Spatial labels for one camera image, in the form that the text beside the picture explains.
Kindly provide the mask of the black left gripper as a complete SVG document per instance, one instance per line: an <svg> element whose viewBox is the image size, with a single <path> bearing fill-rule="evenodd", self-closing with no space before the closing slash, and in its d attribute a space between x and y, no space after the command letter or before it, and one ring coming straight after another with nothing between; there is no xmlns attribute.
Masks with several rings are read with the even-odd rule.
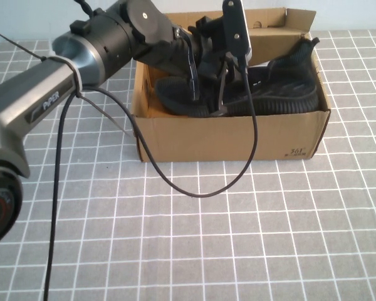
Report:
<svg viewBox="0 0 376 301"><path fill-rule="evenodd" d="M200 98L198 76L207 80L219 80L217 110L212 116L225 116L227 114L224 105L226 80L237 80L238 70L232 54L227 49L224 18L211 19L204 16L187 29L176 26L175 36L187 43L192 100L196 102Z"/></svg>

